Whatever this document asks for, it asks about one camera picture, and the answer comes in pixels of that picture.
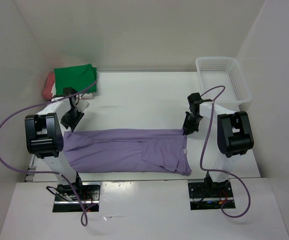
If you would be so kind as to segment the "cream white t shirt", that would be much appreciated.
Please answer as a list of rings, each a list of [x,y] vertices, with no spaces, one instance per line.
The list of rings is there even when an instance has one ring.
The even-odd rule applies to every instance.
[[[56,85],[53,84],[52,88],[51,88],[51,99],[54,99],[54,98],[62,98],[64,97],[64,95],[56,95]],[[81,93],[79,94],[79,99],[82,99],[82,100],[90,100],[90,99],[93,99],[94,96],[92,93]]]

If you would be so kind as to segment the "purple t shirt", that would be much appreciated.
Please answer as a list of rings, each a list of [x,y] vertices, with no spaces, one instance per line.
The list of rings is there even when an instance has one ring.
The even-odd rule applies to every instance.
[[[181,129],[66,131],[63,153],[78,173],[191,174]]]

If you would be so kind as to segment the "green t shirt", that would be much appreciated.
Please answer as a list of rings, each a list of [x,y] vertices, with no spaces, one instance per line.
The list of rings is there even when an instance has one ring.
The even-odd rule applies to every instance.
[[[54,69],[57,95],[63,95],[64,88],[73,88],[80,92],[97,80],[97,68],[92,64],[62,67]]]

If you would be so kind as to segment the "red t shirt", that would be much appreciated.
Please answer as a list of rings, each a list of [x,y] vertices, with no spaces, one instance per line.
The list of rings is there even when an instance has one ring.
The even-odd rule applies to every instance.
[[[42,96],[46,101],[50,101],[56,94],[56,78],[55,73],[50,72],[47,76],[45,87],[42,92]]]

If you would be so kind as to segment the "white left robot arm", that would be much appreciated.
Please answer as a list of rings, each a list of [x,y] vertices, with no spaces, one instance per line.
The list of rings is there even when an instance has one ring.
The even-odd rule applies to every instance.
[[[84,195],[82,180],[64,155],[64,131],[73,132],[84,116],[78,107],[79,96],[58,100],[43,111],[27,115],[24,120],[26,147],[29,153],[42,159],[51,171],[59,173],[57,191],[78,200]]]

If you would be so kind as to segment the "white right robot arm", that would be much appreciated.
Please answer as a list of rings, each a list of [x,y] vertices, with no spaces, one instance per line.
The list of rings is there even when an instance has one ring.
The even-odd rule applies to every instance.
[[[203,190],[210,197],[216,196],[228,185],[229,173],[238,156],[245,155],[254,146],[254,139],[248,114],[245,111],[233,111],[214,104],[211,99],[202,99],[200,93],[187,97],[189,112],[182,126],[183,134],[190,135],[199,130],[203,118],[216,124],[216,140],[219,152],[214,164],[216,171],[208,171],[204,178]]]

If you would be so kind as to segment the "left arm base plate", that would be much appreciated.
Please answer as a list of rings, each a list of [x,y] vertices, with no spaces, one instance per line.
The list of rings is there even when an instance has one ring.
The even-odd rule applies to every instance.
[[[82,212],[77,197],[70,190],[68,193],[61,192],[60,186],[47,186],[46,190],[54,195],[53,213]],[[87,212],[98,212],[100,207],[100,182],[83,182],[82,190],[78,192],[79,199]]]

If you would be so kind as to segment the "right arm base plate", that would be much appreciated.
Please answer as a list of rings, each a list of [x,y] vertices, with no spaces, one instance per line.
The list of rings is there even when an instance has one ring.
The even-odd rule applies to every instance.
[[[207,190],[207,186],[202,180],[189,181],[187,185],[191,211],[220,210],[223,203],[225,203],[224,209],[236,208],[229,181],[211,190]]]

